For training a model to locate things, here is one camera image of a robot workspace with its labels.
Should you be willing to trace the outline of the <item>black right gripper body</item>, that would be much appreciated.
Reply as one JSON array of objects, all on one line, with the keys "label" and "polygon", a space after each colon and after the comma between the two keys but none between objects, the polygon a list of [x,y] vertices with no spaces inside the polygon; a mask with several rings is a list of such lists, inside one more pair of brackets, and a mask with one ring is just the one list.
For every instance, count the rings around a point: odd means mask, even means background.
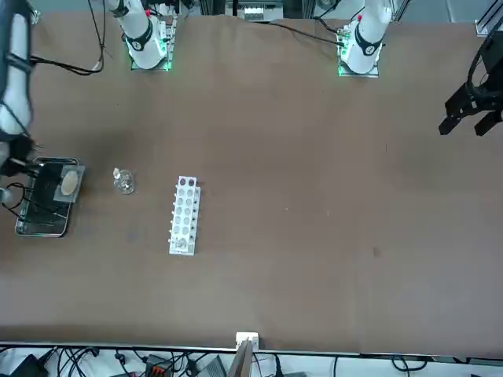
[{"label": "black right gripper body", "polygon": [[1,133],[1,175],[33,175],[37,170],[31,157],[34,147],[34,141],[24,134]]}]

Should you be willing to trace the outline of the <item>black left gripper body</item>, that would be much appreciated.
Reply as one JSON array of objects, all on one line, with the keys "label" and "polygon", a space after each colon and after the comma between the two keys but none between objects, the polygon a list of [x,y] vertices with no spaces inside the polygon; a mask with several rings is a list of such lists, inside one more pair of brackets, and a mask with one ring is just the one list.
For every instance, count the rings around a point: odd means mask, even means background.
[{"label": "black left gripper body", "polygon": [[478,61],[482,59],[486,69],[486,81],[474,86],[475,96],[480,98],[502,96],[502,31],[488,35],[477,53]]}]

